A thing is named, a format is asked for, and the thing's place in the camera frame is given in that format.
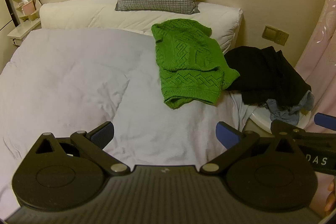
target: nightstand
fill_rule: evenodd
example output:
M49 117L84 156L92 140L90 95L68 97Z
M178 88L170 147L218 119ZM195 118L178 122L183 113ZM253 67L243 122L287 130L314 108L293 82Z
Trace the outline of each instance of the nightstand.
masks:
M12 30L7 36L13 39L13 44L15 46L20 46L24 38L34 29L41 28L41 19L38 18L34 21L27 20L18 25L14 30Z

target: light switch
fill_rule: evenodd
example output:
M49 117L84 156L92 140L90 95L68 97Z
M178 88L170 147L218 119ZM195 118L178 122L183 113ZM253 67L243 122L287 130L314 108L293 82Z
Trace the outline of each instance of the light switch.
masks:
M262 37L271 41L275 41L275 38L277 37L277 31L278 29L275 29L271 26L265 26Z

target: vanity table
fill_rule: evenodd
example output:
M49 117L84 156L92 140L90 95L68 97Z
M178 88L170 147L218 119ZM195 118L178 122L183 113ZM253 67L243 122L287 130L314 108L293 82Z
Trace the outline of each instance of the vanity table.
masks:
M12 2L20 19L20 25L7 36L13 40L15 46L20 46L32 30L41 28L39 10L42 5L39 0L12 0Z
M41 19L38 18L34 21L27 20L18 25L7 36L13 39L13 44L15 46L21 46L23 40L32 30L40 28L41 28Z

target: wall socket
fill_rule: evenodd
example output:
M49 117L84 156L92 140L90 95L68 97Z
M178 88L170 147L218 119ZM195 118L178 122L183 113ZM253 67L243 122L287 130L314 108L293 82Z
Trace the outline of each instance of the wall socket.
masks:
M262 37L279 45L285 45L289 34L272 26L265 26Z

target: white duvet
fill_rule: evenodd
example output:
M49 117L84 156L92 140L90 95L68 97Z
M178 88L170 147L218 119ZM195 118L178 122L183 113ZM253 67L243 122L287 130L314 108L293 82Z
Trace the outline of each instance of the white duvet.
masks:
M253 108L223 92L217 106L163 103L155 41L117 29L36 30L0 75L0 218L18 208L11 178L43 132L68 137L112 121L105 151L131 168L196 165L225 148L215 127L240 130Z

